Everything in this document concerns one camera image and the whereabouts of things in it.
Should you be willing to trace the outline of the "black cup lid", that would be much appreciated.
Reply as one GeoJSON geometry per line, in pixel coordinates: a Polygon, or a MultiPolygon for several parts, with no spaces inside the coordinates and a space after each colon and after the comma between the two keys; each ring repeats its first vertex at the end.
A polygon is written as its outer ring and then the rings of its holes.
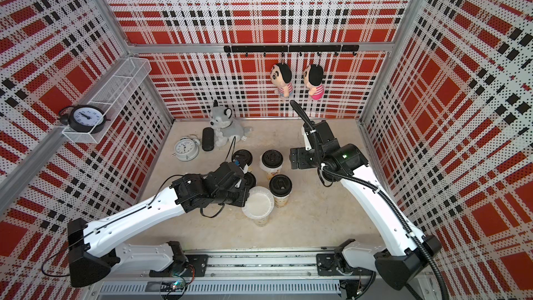
{"type": "Polygon", "coordinates": [[[275,197],[287,197],[293,189],[291,179],[284,174],[277,174],[269,181],[269,190],[275,197]]]}
{"type": "Polygon", "coordinates": [[[241,168],[244,168],[245,166],[251,166],[253,163],[253,155],[246,149],[240,149],[233,153],[232,161],[241,168]]]}
{"type": "Polygon", "coordinates": [[[244,185],[247,190],[254,188],[257,184],[256,177],[251,173],[247,172],[244,175],[244,185]]]}
{"type": "Polygon", "coordinates": [[[261,157],[262,165],[269,169],[276,169],[283,165],[283,154],[278,150],[267,150],[261,157]]]}

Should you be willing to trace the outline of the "paper cup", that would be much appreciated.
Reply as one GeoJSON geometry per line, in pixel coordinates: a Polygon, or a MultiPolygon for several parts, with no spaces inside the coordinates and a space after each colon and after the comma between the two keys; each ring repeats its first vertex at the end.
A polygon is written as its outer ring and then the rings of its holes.
{"type": "Polygon", "coordinates": [[[288,201],[289,201],[289,197],[290,197],[289,195],[286,195],[286,196],[283,196],[283,197],[275,196],[274,197],[275,206],[278,207],[278,208],[282,208],[282,207],[286,206],[288,201]]]}
{"type": "Polygon", "coordinates": [[[265,226],[269,221],[269,213],[264,215],[251,215],[251,219],[257,226],[265,226]]]}
{"type": "Polygon", "coordinates": [[[267,168],[265,170],[266,179],[270,181],[274,176],[279,175],[280,172],[281,172],[280,168],[276,168],[276,169],[267,168]]]}

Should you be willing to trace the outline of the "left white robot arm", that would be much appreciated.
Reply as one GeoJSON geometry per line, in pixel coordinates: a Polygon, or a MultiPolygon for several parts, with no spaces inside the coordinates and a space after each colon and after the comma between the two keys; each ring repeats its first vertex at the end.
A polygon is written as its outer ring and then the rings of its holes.
{"type": "Polygon", "coordinates": [[[223,162],[214,172],[179,175],[153,197],[109,217],[67,225],[68,268],[74,288],[91,286],[118,272],[148,272],[173,276],[186,271],[190,261],[176,241],[146,246],[129,239],[168,219],[203,211],[209,205],[243,207],[249,197],[248,165],[223,162]]]}

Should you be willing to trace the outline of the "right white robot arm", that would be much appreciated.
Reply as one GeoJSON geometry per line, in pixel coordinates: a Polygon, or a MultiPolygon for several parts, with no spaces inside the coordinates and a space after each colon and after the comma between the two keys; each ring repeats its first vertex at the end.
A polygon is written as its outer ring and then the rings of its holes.
{"type": "Polygon", "coordinates": [[[290,151],[292,169],[316,169],[321,184],[341,183],[356,198],[383,239],[371,246],[349,239],[336,247],[330,265],[319,263],[319,272],[337,272],[345,276],[359,269],[371,272],[370,279],[381,276],[394,290],[406,288],[419,295],[409,284],[427,267],[433,271],[441,298],[449,291],[434,257],[442,246],[436,236],[427,236],[405,216],[381,186],[364,154],[354,145],[340,146],[328,123],[313,122],[296,101],[290,106],[303,120],[305,147],[290,151]]]}

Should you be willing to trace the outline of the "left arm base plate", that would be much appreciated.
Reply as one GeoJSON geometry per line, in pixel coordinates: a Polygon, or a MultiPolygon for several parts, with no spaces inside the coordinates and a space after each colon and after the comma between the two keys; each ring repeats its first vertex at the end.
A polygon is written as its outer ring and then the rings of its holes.
{"type": "Polygon", "coordinates": [[[169,267],[162,271],[151,270],[149,276],[151,278],[166,278],[166,277],[204,277],[208,265],[209,255],[193,254],[186,255],[187,261],[173,262],[169,267]]]}

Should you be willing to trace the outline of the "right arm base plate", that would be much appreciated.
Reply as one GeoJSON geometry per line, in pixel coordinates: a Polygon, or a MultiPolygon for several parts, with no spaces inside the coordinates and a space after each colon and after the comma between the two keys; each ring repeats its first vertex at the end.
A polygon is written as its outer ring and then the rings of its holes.
{"type": "Polygon", "coordinates": [[[326,253],[316,255],[316,267],[319,276],[371,276],[373,271],[362,267],[350,267],[339,254],[326,253]]]}

